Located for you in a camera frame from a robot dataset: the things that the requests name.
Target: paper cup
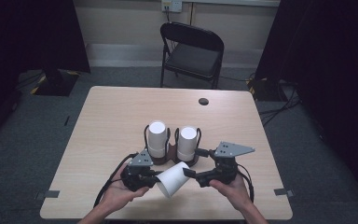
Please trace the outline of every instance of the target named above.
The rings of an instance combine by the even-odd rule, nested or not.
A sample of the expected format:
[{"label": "paper cup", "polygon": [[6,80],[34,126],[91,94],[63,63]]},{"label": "paper cup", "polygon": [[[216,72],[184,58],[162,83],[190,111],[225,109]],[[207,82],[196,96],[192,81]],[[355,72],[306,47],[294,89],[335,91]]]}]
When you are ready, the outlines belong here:
[{"label": "paper cup", "polygon": [[189,177],[184,175],[183,168],[188,169],[188,166],[181,161],[170,169],[157,175],[157,178],[161,181],[157,183],[157,186],[165,197],[171,198],[189,179]]},{"label": "paper cup", "polygon": [[197,129],[185,126],[179,132],[177,157],[181,161],[191,161],[197,147]]},{"label": "paper cup", "polygon": [[167,141],[167,128],[164,122],[160,120],[151,122],[147,133],[147,147],[150,156],[162,158],[165,155],[165,142]]}]

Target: table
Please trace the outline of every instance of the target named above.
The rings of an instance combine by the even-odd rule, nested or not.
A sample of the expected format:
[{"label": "table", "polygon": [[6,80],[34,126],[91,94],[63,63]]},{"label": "table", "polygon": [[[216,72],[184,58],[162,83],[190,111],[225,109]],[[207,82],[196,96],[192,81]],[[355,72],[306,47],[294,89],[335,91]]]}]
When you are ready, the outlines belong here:
[{"label": "table", "polygon": [[[208,105],[200,105],[207,98]],[[200,148],[215,149],[220,141],[254,147],[237,157],[254,183],[255,205],[266,219],[290,219],[292,210],[283,188],[269,142],[252,95],[247,91],[178,90],[161,88],[93,87],[81,110],[49,190],[58,198],[46,198],[42,218],[82,218],[93,206],[102,185],[125,156],[145,147],[144,129],[162,120],[171,129],[186,125],[200,128]],[[164,171],[172,161],[152,166]],[[211,158],[200,158],[191,169],[212,170]],[[111,214],[111,219],[201,220],[243,219],[213,188],[200,188],[189,179],[170,199],[157,186],[142,198]]]}]

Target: cord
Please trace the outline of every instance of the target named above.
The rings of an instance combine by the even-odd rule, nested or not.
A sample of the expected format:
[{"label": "cord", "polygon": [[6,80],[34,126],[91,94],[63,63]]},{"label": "cord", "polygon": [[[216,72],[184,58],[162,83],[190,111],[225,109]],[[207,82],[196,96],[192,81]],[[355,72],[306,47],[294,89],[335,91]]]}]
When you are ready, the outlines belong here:
[{"label": "cord", "polygon": [[249,174],[248,170],[240,165],[240,164],[237,164],[238,166],[240,166],[242,169],[244,169],[246,171],[246,173],[248,174],[248,176],[244,175],[240,170],[238,170],[238,174],[240,176],[242,176],[246,182],[248,183],[248,187],[249,187],[249,198],[251,199],[252,203],[255,201],[255,189],[254,189],[254,186],[253,186],[253,183],[252,183],[252,178],[251,178],[251,175]]},{"label": "cord", "polygon": [[226,79],[230,79],[230,80],[234,80],[234,81],[241,81],[241,82],[246,81],[246,79],[239,79],[239,78],[234,78],[234,77],[222,77],[222,78],[226,78]]},{"label": "cord", "polygon": [[128,155],[126,158],[124,158],[124,160],[118,165],[118,167],[116,168],[116,170],[109,176],[109,179],[106,180],[106,183],[103,185],[103,187],[101,188],[100,192],[98,193],[97,198],[95,199],[95,203],[94,203],[94,207],[98,205],[98,203],[100,203],[101,198],[103,197],[104,193],[106,192],[106,190],[109,188],[109,186],[118,181],[118,180],[122,180],[122,179],[118,179],[118,180],[112,180],[112,178],[116,175],[118,169],[120,169],[120,167],[124,164],[124,162],[129,159],[129,158],[134,158],[136,155],[138,155],[138,153],[134,153],[134,154],[130,154]]},{"label": "cord", "polygon": [[[31,76],[31,77],[27,77],[26,79],[22,80],[21,82],[19,82],[19,84],[17,84],[16,90],[22,89],[22,88],[24,88],[24,87],[26,87],[26,86],[28,86],[28,85],[30,85],[30,84],[36,82],[36,81],[40,78],[40,76],[41,76],[42,74],[44,74],[43,71],[40,72],[40,73],[38,73],[38,74],[35,74],[35,75]],[[23,84],[24,82],[30,80],[31,78],[33,78],[32,81]]]},{"label": "cord", "polygon": [[265,127],[270,121],[272,121],[279,113],[283,112],[284,110],[293,108],[300,103],[300,100],[297,100],[295,103],[293,103],[293,100],[295,99],[294,98],[295,92],[296,92],[296,88],[293,88],[293,91],[292,91],[292,94],[291,94],[289,100],[286,102],[286,104],[282,108],[276,109],[276,110],[259,112],[259,115],[274,113],[274,114],[268,115],[261,119],[261,121],[263,121],[264,119],[269,118],[265,123],[263,123],[263,127]]},{"label": "cord", "polygon": [[250,76],[249,76],[249,80],[252,80],[252,77],[255,76],[255,72],[253,72]]},{"label": "cord", "polygon": [[191,3],[190,25],[193,24],[193,9],[194,9],[194,3]]},{"label": "cord", "polygon": [[167,16],[167,21],[170,21],[170,7],[164,7],[165,8],[165,15]]}]

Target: gray wall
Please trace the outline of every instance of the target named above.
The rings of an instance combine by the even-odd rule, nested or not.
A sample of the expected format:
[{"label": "gray wall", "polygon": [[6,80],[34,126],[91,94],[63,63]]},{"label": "gray wall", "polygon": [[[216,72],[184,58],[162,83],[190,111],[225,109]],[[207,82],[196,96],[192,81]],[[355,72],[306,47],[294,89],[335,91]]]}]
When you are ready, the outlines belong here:
[{"label": "gray wall", "polygon": [[[161,46],[160,25],[167,21],[160,1],[75,0],[87,44]],[[263,49],[276,7],[183,3],[180,21],[220,35],[228,51]]]}]

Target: chair seat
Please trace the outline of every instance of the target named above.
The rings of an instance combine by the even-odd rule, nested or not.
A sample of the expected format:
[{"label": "chair seat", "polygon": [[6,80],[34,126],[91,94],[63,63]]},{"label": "chair seat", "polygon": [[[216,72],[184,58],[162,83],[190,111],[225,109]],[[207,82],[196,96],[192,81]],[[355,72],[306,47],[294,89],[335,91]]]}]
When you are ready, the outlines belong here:
[{"label": "chair seat", "polygon": [[167,59],[165,67],[208,79],[213,78],[218,60],[219,52],[178,44]]}]

